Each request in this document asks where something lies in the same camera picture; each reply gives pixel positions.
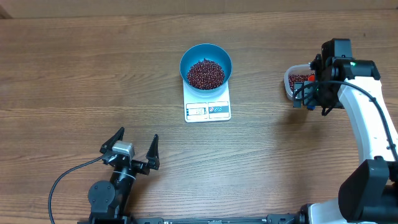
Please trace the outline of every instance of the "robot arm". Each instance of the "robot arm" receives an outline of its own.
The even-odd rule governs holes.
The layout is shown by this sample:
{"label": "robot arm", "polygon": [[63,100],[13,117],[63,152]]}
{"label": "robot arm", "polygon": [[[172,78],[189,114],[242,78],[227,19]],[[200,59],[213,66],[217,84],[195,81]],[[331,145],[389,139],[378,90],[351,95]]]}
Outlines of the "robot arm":
{"label": "robot arm", "polygon": [[111,165],[114,170],[109,181],[101,180],[91,186],[88,191],[90,217],[88,222],[79,224],[137,224],[134,217],[127,216],[127,200],[137,174],[149,175],[151,169],[159,169],[159,137],[155,134],[152,140],[146,155],[148,162],[141,162],[133,159],[134,146],[123,141],[123,134],[124,128],[121,127],[99,150],[104,164]]}
{"label": "robot arm", "polygon": [[345,108],[361,164],[341,185],[338,198],[308,208],[308,222],[398,222],[397,186],[386,185],[389,179],[398,181],[398,135],[382,98],[376,65],[355,60],[348,39],[332,39],[310,66],[315,82],[296,83],[295,89],[303,93],[295,99],[321,106],[323,116],[333,108]]}
{"label": "robot arm", "polygon": [[[345,82],[361,87],[376,98],[386,117],[392,140],[396,144],[398,134],[384,104],[381,82],[373,77],[356,77],[352,80],[346,79]],[[385,161],[395,161],[379,112],[373,102],[358,90],[344,85],[338,91],[338,99],[347,111],[354,131],[359,163],[376,156],[382,156]]]}

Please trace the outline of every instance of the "wooden table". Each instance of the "wooden table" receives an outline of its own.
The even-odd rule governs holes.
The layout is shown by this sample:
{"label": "wooden table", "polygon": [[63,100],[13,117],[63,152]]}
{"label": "wooden table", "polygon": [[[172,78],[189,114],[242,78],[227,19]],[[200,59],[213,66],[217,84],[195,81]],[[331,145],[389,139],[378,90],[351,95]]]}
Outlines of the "wooden table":
{"label": "wooden table", "polygon": [[[160,169],[129,199],[136,217],[264,216],[336,197],[358,165],[346,112],[293,109],[283,74],[350,38],[397,126],[397,30],[396,10],[1,20],[0,222],[49,223],[55,179],[121,126],[136,159],[160,136]],[[232,120],[187,124],[178,65],[206,42],[233,60]],[[88,218],[88,189],[111,173],[98,162],[62,179],[56,223]]]}

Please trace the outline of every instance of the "plastic container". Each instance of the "plastic container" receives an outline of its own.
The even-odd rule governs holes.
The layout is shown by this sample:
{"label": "plastic container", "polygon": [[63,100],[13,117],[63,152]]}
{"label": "plastic container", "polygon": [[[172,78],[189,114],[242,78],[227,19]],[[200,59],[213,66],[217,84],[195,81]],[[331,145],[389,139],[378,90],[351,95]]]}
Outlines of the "plastic container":
{"label": "plastic container", "polygon": [[286,89],[286,96],[288,99],[293,100],[293,91],[290,89],[289,86],[289,75],[311,75],[313,74],[313,70],[310,69],[309,64],[304,64],[304,65],[294,65],[291,66],[286,72],[285,72],[285,89]]}
{"label": "plastic container", "polygon": [[[212,60],[218,63],[224,71],[225,78],[223,84],[212,90],[200,90],[189,85],[187,74],[191,69],[191,66],[203,61],[203,59]],[[202,94],[208,95],[217,92],[218,90],[225,87],[225,83],[228,82],[232,74],[232,60],[228,53],[221,47],[214,44],[199,44],[191,47],[185,52],[180,62],[180,74],[184,82],[191,87],[192,90]]]}

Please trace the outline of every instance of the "beans in container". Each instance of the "beans in container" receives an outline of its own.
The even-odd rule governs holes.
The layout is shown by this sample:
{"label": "beans in container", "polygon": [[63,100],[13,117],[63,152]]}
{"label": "beans in container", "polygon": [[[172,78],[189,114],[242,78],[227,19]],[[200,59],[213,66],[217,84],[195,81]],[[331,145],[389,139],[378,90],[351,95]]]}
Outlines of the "beans in container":
{"label": "beans in container", "polygon": [[312,75],[313,74],[311,74],[311,75],[299,75],[299,74],[291,74],[291,75],[289,75],[288,78],[289,78],[290,89],[292,91],[294,91],[294,83],[307,81],[308,78],[310,76],[312,76]]}
{"label": "beans in container", "polygon": [[194,64],[187,74],[189,85],[200,90],[212,90],[221,86],[225,74],[219,64],[204,59]]}

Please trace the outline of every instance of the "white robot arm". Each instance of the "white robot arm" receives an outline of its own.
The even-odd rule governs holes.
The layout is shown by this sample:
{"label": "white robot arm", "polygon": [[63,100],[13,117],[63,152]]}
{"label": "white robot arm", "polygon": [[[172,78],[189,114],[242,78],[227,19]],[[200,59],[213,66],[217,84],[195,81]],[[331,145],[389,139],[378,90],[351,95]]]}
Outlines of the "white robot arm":
{"label": "white robot arm", "polygon": [[[386,117],[390,134],[395,144],[398,142],[398,134],[391,121],[381,93],[381,82],[373,77],[356,77],[345,80],[352,83],[376,98]],[[366,159],[382,156],[386,161],[395,161],[380,115],[375,105],[360,91],[341,85],[338,91],[339,101],[348,113],[351,126],[358,145],[359,163]],[[338,198],[324,203],[316,203],[308,208],[309,223],[311,224],[344,224],[347,223],[340,212]]]}
{"label": "white robot arm", "polygon": [[306,223],[398,222],[398,190],[396,185],[386,185],[388,179],[398,181],[398,134],[374,62],[355,60],[348,39],[332,39],[322,45],[322,55],[310,65],[316,80],[296,83],[295,93],[302,90],[302,95],[294,99],[307,106],[322,106],[324,116],[332,108],[345,108],[360,166],[341,185],[338,198],[308,207]]}

